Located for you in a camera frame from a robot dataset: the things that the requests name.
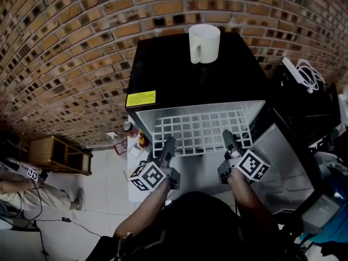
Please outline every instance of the human arm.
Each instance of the human arm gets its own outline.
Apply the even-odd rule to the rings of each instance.
[[[231,176],[227,181],[231,186],[235,202],[244,221],[256,226],[260,232],[273,233],[279,230],[273,215],[262,204],[241,171],[232,169]]]
[[[40,188],[44,185],[43,179],[40,179],[37,183],[33,183],[32,180],[25,181],[1,181],[0,182],[0,194],[13,194],[26,189],[32,189],[34,187]]]
[[[169,191],[169,181],[165,179],[145,198],[138,209],[117,227],[114,238],[126,237],[129,232],[136,236],[150,226],[162,210]]]

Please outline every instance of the mug handle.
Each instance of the mug handle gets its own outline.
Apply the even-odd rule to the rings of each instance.
[[[196,42],[190,47],[191,62],[193,64],[197,64],[199,61],[201,61],[201,57],[198,53],[198,47],[200,45],[201,45],[200,42]]]

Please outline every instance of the brick wall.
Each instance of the brick wall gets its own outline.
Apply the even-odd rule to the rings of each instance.
[[[1,0],[2,127],[107,142],[126,119],[137,42],[201,22],[239,32],[267,76],[287,56],[347,81],[348,0]]]

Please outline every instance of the white mug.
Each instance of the white mug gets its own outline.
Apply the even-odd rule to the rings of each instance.
[[[189,29],[191,62],[211,63],[219,55],[220,30],[208,24],[193,25]]]

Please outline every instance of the wooden cabinet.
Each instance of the wooden cabinet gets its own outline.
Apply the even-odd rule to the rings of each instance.
[[[29,144],[28,163],[57,173],[91,175],[91,155],[48,136]]]

